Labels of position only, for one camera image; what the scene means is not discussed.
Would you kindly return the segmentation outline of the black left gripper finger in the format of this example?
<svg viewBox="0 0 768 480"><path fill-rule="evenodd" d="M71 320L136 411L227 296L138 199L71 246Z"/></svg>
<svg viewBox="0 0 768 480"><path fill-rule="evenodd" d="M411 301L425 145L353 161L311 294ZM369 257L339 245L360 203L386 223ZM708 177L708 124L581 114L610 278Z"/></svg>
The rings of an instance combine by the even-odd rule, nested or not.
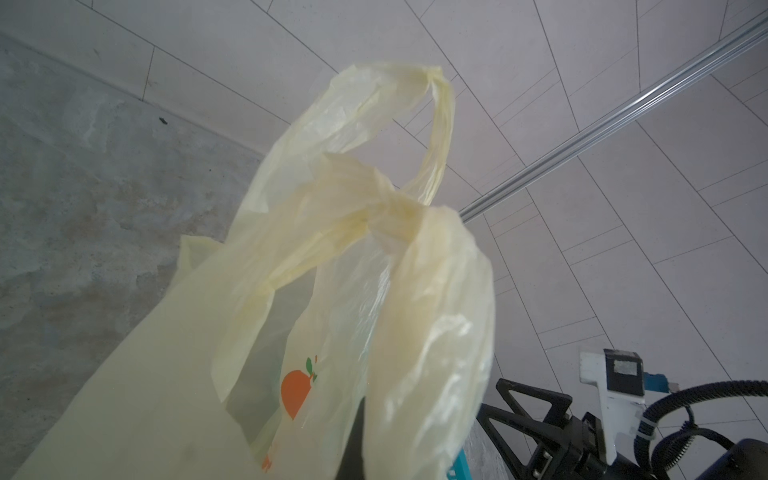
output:
<svg viewBox="0 0 768 480"><path fill-rule="evenodd" d="M365 399L360 401L336 480L364 480L362 443L364 434Z"/></svg>

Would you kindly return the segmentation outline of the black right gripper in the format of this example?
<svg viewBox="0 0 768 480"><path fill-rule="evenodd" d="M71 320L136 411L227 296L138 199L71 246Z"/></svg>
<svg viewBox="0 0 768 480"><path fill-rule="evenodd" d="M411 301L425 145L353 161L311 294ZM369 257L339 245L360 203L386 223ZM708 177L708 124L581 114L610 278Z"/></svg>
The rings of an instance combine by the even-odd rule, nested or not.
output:
<svg viewBox="0 0 768 480"><path fill-rule="evenodd" d="M505 409L483 403L477 421L516 479L650 479L652 476L625 456L607 458L607 444L600 419L591 413L578 418L568 414L572 397L560 392L500 378L495 389ZM533 419L513 396L520 393L550 405L542 421ZM499 432L514 429L537 444L526 463L514 453Z"/></svg>

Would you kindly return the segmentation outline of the yellow plastic bag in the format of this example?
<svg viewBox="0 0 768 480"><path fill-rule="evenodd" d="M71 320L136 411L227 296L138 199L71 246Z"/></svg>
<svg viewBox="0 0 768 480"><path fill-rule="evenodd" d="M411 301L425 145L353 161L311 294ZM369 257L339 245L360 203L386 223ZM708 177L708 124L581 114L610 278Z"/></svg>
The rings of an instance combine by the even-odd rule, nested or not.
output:
<svg viewBox="0 0 768 480"><path fill-rule="evenodd" d="M433 202L454 115L438 66L334 77L17 477L334 479L365 399L365 479L445 478L495 331L491 263Z"/></svg>

